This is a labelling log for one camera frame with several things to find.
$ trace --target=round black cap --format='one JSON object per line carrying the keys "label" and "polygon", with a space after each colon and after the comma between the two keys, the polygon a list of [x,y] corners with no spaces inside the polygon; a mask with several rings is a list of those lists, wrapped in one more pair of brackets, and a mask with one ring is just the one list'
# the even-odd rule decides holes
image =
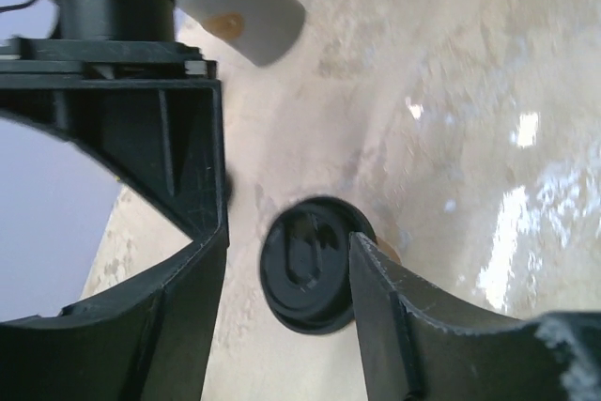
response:
{"label": "round black cap", "polygon": [[376,239],[360,211],[332,197],[307,199],[271,226],[261,252],[261,285],[271,311],[292,331],[326,334],[352,321],[351,232]]}

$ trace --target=white plastic cylinder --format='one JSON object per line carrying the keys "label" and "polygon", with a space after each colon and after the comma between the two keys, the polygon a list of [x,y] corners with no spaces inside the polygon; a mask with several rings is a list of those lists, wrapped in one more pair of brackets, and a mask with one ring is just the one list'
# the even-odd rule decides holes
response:
{"label": "white plastic cylinder", "polygon": [[177,0],[210,34],[257,66],[283,56],[299,37],[305,9],[298,0]]}

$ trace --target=gray background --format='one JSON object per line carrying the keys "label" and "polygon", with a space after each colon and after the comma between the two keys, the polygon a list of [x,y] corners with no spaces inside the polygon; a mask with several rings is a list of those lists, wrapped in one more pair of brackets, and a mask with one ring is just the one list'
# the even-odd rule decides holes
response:
{"label": "gray background", "polygon": [[[44,0],[2,14],[0,39],[43,38],[54,14]],[[0,162],[0,320],[55,315],[82,293],[119,185],[71,145],[6,120]]]}

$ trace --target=beige surface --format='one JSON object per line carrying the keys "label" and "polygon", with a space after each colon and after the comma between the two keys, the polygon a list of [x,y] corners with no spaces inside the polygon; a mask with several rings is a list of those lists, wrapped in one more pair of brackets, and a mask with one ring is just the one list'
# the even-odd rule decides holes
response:
{"label": "beige surface", "polygon": [[[256,262],[306,195],[354,203],[403,263],[508,315],[601,309],[600,0],[301,0],[300,41],[254,68],[220,62],[236,178],[207,400],[363,400],[354,327],[315,338],[268,312]],[[127,191],[86,294],[185,239]]]}

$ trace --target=black plastic part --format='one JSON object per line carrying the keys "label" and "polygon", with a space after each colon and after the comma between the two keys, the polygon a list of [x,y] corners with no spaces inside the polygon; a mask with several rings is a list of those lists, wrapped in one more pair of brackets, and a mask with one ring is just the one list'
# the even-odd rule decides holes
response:
{"label": "black plastic part", "polygon": [[520,321],[462,301],[362,234],[350,285],[370,401],[601,399],[601,314]]}
{"label": "black plastic part", "polygon": [[271,311],[290,330],[320,335],[352,321],[352,232],[375,239],[367,219],[333,197],[307,199],[271,226],[261,252],[260,280]]}
{"label": "black plastic part", "polygon": [[0,323],[0,397],[197,401],[228,246],[214,62],[157,42],[14,39],[0,55],[0,116],[72,142],[193,240],[57,317]]}

